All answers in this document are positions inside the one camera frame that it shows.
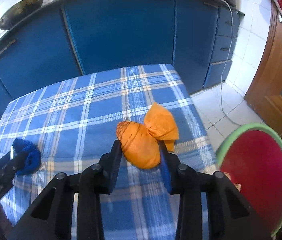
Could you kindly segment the orange plastic bag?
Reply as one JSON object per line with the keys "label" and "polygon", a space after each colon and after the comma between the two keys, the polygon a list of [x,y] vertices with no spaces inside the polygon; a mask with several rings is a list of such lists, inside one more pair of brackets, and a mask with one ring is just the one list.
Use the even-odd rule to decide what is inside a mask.
{"label": "orange plastic bag", "polygon": [[128,120],[119,122],[116,136],[128,162],[140,169],[151,169],[161,162],[158,142],[163,141],[167,150],[173,152],[179,132],[174,116],[155,102],[142,124]]}

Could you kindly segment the wooden door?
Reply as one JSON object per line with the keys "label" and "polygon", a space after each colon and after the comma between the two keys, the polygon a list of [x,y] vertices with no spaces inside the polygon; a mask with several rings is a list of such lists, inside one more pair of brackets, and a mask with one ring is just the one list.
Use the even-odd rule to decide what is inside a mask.
{"label": "wooden door", "polygon": [[264,53],[244,96],[247,104],[282,138],[282,23],[271,2],[271,19]]}

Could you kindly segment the red bin green rim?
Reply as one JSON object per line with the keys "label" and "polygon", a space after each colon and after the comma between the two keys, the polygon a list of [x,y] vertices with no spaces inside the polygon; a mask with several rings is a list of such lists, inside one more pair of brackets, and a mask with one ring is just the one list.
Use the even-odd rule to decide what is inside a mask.
{"label": "red bin green rim", "polygon": [[234,184],[275,236],[282,226],[282,139],[269,126],[245,124],[216,150],[221,171]]}

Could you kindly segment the blue cloth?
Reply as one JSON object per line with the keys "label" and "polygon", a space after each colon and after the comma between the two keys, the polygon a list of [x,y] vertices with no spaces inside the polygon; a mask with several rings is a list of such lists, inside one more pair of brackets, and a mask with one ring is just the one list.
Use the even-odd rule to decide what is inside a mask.
{"label": "blue cloth", "polygon": [[27,156],[24,167],[16,172],[17,176],[27,176],[35,173],[41,166],[41,152],[31,141],[16,138],[12,143],[16,154],[25,153]]}

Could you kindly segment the dark wok pan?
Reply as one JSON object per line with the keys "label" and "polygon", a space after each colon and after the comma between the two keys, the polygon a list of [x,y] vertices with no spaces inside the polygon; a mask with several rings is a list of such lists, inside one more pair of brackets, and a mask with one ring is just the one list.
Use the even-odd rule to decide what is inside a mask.
{"label": "dark wok pan", "polygon": [[0,29],[10,30],[18,22],[40,9],[43,0],[21,0],[7,10],[0,18]]}

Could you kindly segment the blue plaid tablecloth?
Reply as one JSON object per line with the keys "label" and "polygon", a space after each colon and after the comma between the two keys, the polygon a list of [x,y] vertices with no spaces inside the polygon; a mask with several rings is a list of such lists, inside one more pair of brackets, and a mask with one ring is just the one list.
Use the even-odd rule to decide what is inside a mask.
{"label": "blue plaid tablecloth", "polygon": [[[59,172],[76,174],[110,151],[117,124],[141,123],[153,103],[170,111],[178,127],[175,153],[199,172],[215,171],[206,129],[176,70],[169,64],[134,66],[76,77],[10,102],[0,119],[0,158],[17,138],[41,151],[41,167],[17,177],[1,199],[16,224]],[[160,170],[121,161],[116,187],[102,195],[106,239],[174,239],[179,197],[167,193]]]}

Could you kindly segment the blue kitchen cabinets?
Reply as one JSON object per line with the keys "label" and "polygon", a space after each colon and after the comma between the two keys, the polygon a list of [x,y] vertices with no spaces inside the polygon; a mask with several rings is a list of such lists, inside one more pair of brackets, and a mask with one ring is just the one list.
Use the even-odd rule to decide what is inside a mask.
{"label": "blue kitchen cabinets", "polygon": [[226,78],[243,13],[220,0],[59,0],[0,39],[0,118],[20,96],[74,77],[167,63],[194,93]]}

